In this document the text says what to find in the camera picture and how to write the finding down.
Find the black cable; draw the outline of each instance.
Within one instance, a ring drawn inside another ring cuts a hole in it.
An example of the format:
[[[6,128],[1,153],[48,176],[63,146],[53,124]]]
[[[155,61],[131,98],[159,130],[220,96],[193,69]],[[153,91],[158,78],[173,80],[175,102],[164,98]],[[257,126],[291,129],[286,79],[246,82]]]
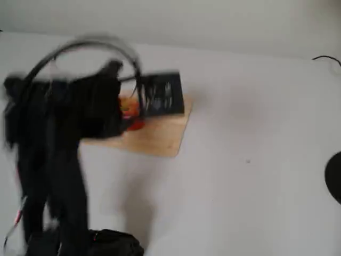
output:
[[[321,59],[321,58],[327,58],[327,59],[335,60],[337,63],[339,63],[339,65],[341,67],[341,61],[339,61],[338,59],[336,59],[336,58],[334,58],[332,56],[321,55],[321,56],[315,57],[313,60],[318,60],[318,59]]]

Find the cable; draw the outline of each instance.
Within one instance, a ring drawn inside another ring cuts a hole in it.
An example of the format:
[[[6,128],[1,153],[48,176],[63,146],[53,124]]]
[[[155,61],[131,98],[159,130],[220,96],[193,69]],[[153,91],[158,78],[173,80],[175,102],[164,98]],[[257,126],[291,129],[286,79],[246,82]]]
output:
[[[321,56],[315,57],[313,60],[318,60],[318,59],[321,59],[321,58],[327,58],[327,59],[335,60],[337,63],[339,63],[339,65],[341,67],[341,61],[339,61],[338,59],[336,59],[336,58],[334,58],[332,56],[321,55]]]
[[[6,236],[5,236],[5,241],[4,241],[4,245],[3,245],[3,252],[4,252],[4,255],[5,255],[5,252],[6,252],[6,246],[7,246],[7,241],[8,239],[10,238],[10,236],[12,235],[12,233],[15,231],[15,229],[17,228],[18,226],[18,223],[20,222],[21,220],[21,217],[22,217],[22,211],[25,207],[25,204],[26,204],[26,201],[27,201],[27,196],[25,196],[22,201],[21,201],[21,206],[20,206],[20,209],[17,213],[17,216],[15,217],[15,220],[14,220],[14,225],[10,228],[10,230],[7,232]]]

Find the black round object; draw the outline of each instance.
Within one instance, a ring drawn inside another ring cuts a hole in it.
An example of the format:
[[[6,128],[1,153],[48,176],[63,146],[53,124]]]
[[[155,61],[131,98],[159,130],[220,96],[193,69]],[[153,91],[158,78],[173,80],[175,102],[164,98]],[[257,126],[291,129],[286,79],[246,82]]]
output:
[[[327,163],[324,179],[333,198],[341,204],[341,152],[334,155]]]

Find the red object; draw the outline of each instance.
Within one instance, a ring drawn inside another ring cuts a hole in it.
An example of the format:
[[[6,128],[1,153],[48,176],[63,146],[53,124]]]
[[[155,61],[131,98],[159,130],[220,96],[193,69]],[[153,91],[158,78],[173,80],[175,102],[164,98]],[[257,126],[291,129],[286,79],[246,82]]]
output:
[[[123,113],[123,118],[131,118],[139,116],[139,102],[132,98],[120,98],[121,110]],[[127,131],[136,131],[144,127],[144,121],[136,120]]]

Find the wooden board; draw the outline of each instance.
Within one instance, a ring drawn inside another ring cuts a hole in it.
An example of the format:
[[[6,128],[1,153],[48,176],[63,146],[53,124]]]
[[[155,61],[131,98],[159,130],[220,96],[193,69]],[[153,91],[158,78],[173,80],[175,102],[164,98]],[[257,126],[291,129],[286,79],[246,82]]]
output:
[[[184,115],[150,118],[145,121],[144,128],[140,130],[125,132],[121,137],[106,140],[86,139],[84,143],[157,156],[176,156],[192,110],[193,101],[185,94],[184,103]]]

